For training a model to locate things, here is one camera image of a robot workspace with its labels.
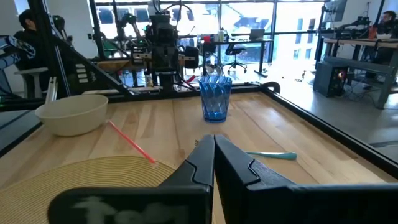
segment computer monitor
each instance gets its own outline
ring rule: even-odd
[[[324,22],[341,22],[346,9],[347,0],[335,0],[325,3]]]

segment desk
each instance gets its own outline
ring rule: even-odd
[[[396,182],[263,93],[231,95],[223,124],[204,122],[200,97],[110,104],[107,119],[152,157],[175,167],[192,152],[195,140],[223,134],[245,151],[295,151],[296,161],[257,158],[298,184]],[[56,167],[109,156],[141,155],[109,125],[70,138],[41,127],[0,158],[0,189]],[[216,187],[214,201],[213,223],[225,223]]]
[[[388,100],[390,94],[398,93],[398,91],[392,91],[391,88],[395,82],[396,74],[398,71],[398,39],[386,39],[377,43],[378,47],[387,47],[395,49],[394,54],[391,58],[389,65],[380,65],[370,62],[359,62],[358,56],[361,50],[361,46],[375,47],[377,39],[358,39],[358,40],[337,40],[337,39],[325,39],[326,47],[326,62],[330,62],[333,65],[348,66],[357,68],[369,72],[376,73],[385,77],[384,84],[382,86],[380,96],[376,102],[376,107],[384,109],[384,105]],[[352,59],[337,58],[337,50],[340,45],[351,44],[355,45],[355,50]]]
[[[260,55],[260,66],[259,71],[255,71],[257,74],[262,74],[262,63],[264,62],[264,48],[267,42],[273,42],[271,39],[262,39],[262,40],[247,40],[247,41],[232,41],[232,42],[210,42],[203,43],[203,45],[229,45],[229,44],[261,44],[261,55]],[[205,48],[202,47],[202,59],[203,59],[203,75],[207,74],[206,71],[206,52]]]

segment dark hair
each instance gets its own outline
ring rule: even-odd
[[[395,20],[397,18],[397,14],[394,11],[386,11],[383,14],[388,14],[391,16],[391,20]]]
[[[21,26],[26,29],[26,22],[25,20],[30,19],[33,21],[33,13],[30,9],[26,9],[23,13],[21,13],[18,17],[19,19],[19,23],[21,24]]]

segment computer tower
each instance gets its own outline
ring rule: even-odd
[[[313,90],[325,97],[341,96],[348,67],[336,67],[330,63],[318,63],[313,83]]]

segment person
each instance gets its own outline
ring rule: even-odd
[[[378,34],[392,34],[391,38],[397,38],[398,33],[396,30],[396,18],[397,14],[393,11],[386,11],[383,13],[380,24],[375,24],[377,27]],[[371,60],[372,63],[376,64],[385,64],[389,63],[392,54],[394,53],[394,49],[387,47],[380,47],[377,50],[376,58]],[[376,78],[375,73],[367,72],[365,77],[368,81],[374,80]],[[370,85],[363,85],[363,88],[371,88]]]
[[[14,37],[27,42],[34,49],[36,49],[36,56],[30,60],[21,60],[16,63],[19,70],[27,70],[33,68],[47,67],[46,54],[43,45],[41,44],[41,39],[39,33],[37,32],[36,23],[34,22],[33,12],[30,9],[25,10],[19,15],[19,23],[21,24],[23,31],[18,31],[14,34]],[[62,52],[60,52],[65,73],[68,77],[70,74],[76,73],[76,67],[74,63],[68,59]],[[27,80],[28,88],[34,90],[33,78],[32,80]],[[40,88],[42,91],[46,91],[49,86],[50,72],[43,72],[40,74]]]

